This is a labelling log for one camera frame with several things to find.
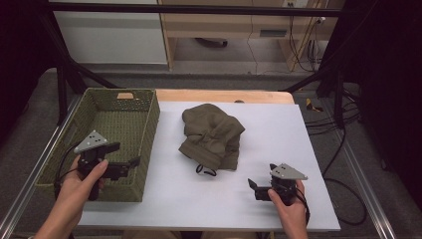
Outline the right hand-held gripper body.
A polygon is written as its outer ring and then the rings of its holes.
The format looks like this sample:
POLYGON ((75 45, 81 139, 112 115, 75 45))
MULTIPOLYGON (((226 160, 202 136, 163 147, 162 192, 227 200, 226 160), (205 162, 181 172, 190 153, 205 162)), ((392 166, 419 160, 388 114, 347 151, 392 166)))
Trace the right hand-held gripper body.
POLYGON ((282 163, 274 170, 271 170, 270 175, 271 185, 258 186, 258 189, 255 190, 255 198, 257 200, 270 201, 268 190, 274 189, 286 205, 291 205, 298 194, 296 181, 308 179, 306 175, 286 163, 282 163))

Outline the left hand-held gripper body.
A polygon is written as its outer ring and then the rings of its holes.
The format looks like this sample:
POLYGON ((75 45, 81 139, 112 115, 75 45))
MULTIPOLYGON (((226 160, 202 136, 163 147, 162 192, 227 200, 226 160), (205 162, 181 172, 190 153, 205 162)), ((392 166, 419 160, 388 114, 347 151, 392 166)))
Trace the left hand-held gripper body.
MULTIPOLYGON (((74 153, 80 156, 78 172, 83 176, 89 173, 106 158, 106 146, 110 143, 105 137, 93 130, 74 149, 74 153)), ((128 177, 130 165, 128 162, 110 162, 103 175, 105 179, 119 180, 128 177)))

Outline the green woven basket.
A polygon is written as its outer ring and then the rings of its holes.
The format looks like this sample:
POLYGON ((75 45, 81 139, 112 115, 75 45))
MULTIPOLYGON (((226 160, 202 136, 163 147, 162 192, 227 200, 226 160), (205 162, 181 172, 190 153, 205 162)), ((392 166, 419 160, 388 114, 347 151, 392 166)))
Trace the green woven basket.
POLYGON ((99 200, 140 202, 159 115, 154 90, 86 90, 47 157, 35 186, 53 194, 57 172, 67 170, 76 157, 67 150, 95 130, 108 141, 120 144, 119 150, 105 156, 109 162, 140 159, 139 165, 128 171, 128 176, 108 180, 99 200))

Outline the olive green pants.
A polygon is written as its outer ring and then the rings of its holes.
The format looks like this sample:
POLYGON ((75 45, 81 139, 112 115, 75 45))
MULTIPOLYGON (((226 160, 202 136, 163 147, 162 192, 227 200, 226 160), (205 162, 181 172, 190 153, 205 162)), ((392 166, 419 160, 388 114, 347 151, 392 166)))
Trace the olive green pants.
POLYGON ((236 170, 243 125, 220 108, 203 104, 182 113, 185 140, 179 151, 211 170, 236 170))

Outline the person's right hand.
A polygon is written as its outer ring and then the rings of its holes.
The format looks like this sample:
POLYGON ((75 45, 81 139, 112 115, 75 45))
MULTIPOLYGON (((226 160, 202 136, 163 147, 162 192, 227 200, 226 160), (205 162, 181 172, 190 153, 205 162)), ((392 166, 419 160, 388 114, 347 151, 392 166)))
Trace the person's right hand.
POLYGON ((290 206, 287 206, 274 189, 269 189, 268 194, 277 208, 283 228, 307 227, 306 207, 304 205, 305 187, 300 180, 296 181, 298 195, 290 206))

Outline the person's left hand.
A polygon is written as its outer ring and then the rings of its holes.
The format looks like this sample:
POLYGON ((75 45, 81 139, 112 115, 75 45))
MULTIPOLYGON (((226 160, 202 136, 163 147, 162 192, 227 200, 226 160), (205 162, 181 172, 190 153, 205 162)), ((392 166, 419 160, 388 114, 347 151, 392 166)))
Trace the person's left hand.
POLYGON ((99 188, 105 186, 103 175, 108 167, 108 161, 104 159, 94 167, 88 176, 83 176, 78 172, 79 159, 77 156, 72 163, 71 171, 65 176, 57 199, 61 209, 73 214, 83 211, 96 183, 99 184, 99 188))

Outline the white board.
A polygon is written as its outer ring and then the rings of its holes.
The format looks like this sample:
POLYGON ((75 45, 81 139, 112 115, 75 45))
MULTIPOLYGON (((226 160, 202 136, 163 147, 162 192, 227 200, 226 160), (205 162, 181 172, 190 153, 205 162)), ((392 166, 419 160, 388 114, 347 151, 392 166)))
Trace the white board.
POLYGON ((270 166, 285 163, 307 176, 312 232, 337 231, 335 216, 301 111, 296 105, 220 104, 245 130, 234 171, 198 174, 196 162, 179 151, 182 113, 189 102, 162 102, 144 194, 139 203, 89 202, 85 228, 199 231, 279 231, 274 205, 258 201, 248 182, 270 183, 270 166))

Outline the black metal stand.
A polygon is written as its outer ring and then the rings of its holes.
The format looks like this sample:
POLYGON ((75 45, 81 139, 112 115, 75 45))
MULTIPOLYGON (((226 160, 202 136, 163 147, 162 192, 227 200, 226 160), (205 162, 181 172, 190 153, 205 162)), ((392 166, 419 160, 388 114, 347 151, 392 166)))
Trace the black metal stand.
POLYGON ((88 88, 83 77, 87 77, 108 89, 117 89, 117 86, 72 58, 52 12, 38 13, 37 18, 40 22, 42 38, 48 45, 49 54, 56 64, 59 94, 58 124, 62 124, 68 115, 67 86, 70 86, 76 94, 83 94, 88 88))
POLYGON ((316 81, 319 81, 316 88, 316 95, 319 98, 327 98, 330 93, 334 93, 333 119, 339 128, 344 129, 345 123, 342 115, 343 74, 339 67, 322 67, 304 80, 285 88, 284 92, 293 93, 316 81))

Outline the yellow and black tape piece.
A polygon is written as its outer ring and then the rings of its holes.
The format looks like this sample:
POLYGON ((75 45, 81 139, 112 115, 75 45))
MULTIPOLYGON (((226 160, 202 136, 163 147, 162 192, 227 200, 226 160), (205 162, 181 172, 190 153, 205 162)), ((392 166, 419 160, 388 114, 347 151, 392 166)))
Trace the yellow and black tape piece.
POLYGON ((311 99, 306 98, 306 108, 308 111, 323 112, 322 107, 315 107, 311 99))

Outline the white cabinet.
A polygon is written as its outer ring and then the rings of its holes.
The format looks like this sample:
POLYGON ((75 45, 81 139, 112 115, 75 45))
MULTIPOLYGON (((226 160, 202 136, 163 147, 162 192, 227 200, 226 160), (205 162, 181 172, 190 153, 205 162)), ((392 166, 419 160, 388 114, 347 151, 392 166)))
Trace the white cabinet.
POLYGON ((79 63, 167 63, 158 14, 55 11, 54 15, 70 55, 79 63))

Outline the black curtain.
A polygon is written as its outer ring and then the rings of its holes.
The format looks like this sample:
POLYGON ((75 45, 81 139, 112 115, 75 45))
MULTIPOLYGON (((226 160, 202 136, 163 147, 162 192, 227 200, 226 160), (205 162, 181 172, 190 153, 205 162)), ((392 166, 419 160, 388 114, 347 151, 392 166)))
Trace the black curtain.
POLYGON ((0 145, 38 85, 54 66, 24 0, 0 0, 0 145))
POLYGON ((361 88, 361 111, 387 165, 422 208, 422 0, 345 0, 333 50, 358 27, 344 79, 361 88))

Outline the grey box under desk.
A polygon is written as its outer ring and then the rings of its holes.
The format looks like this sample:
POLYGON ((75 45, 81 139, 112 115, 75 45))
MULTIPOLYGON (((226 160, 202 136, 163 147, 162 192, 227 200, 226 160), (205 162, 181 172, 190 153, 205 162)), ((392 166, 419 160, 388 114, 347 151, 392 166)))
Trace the grey box under desk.
POLYGON ((260 31, 260 36, 262 38, 284 38, 287 33, 288 31, 285 29, 262 29, 260 31))

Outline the light wooden desk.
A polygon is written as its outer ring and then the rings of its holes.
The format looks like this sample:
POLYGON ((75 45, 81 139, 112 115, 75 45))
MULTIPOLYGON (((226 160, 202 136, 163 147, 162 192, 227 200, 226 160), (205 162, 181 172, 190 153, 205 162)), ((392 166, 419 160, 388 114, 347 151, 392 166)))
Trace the light wooden desk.
MULTIPOLYGON (((270 8, 338 9, 345 0, 157 0, 160 5, 248 6, 270 8)), ((165 37, 277 39, 288 69, 299 67, 299 58, 310 40, 329 40, 336 24, 334 17, 163 14, 165 37), (262 38, 262 29, 285 29, 284 38, 262 38)))

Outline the aluminium rail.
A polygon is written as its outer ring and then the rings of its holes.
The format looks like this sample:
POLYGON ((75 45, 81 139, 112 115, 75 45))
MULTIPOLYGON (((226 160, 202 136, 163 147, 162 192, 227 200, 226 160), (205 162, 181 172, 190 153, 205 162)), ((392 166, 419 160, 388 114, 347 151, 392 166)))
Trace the aluminium rail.
POLYGON ((68 123, 72 113, 76 110, 76 107, 81 101, 81 98, 81 96, 75 96, 72 98, 70 105, 67 107, 68 114, 66 115, 63 122, 55 128, 53 134, 51 135, 48 143, 37 159, 35 166, 33 167, 31 173, 19 191, 13 204, 9 208, 5 217, 2 219, 2 222, 0 223, 0 239, 9 239, 14 232, 17 223, 19 222, 35 191, 35 180, 40 175, 42 167, 45 165, 48 156, 53 150, 53 147, 57 144, 59 136, 64 131, 64 127, 68 123))
POLYGON ((367 215, 371 218, 379 238, 396 239, 396 233, 394 232, 392 225, 373 190, 373 187, 360 166, 350 143, 346 139, 345 128, 339 128, 334 122, 332 104, 328 100, 322 100, 321 104, 330 118, 330 123, 334 127, 334 135, 339 142, 339 151, 343 155, 350 175, 352 176, 355 186, 360 194, 360 198, 365 205, 367 215))

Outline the black horizontal frame bar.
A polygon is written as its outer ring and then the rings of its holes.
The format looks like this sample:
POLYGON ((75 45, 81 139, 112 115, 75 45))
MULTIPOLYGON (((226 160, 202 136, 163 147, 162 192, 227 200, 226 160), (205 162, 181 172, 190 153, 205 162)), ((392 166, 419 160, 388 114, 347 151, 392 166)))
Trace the black horizontal frame bar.
POLYGON ((74 2, 49 2, 47 6, 53 11, 106 13, 213 14, 303 17, 339 17, 343 14, 343 12, 338 9, 270 8, 248 6, 108 4, 74 2))

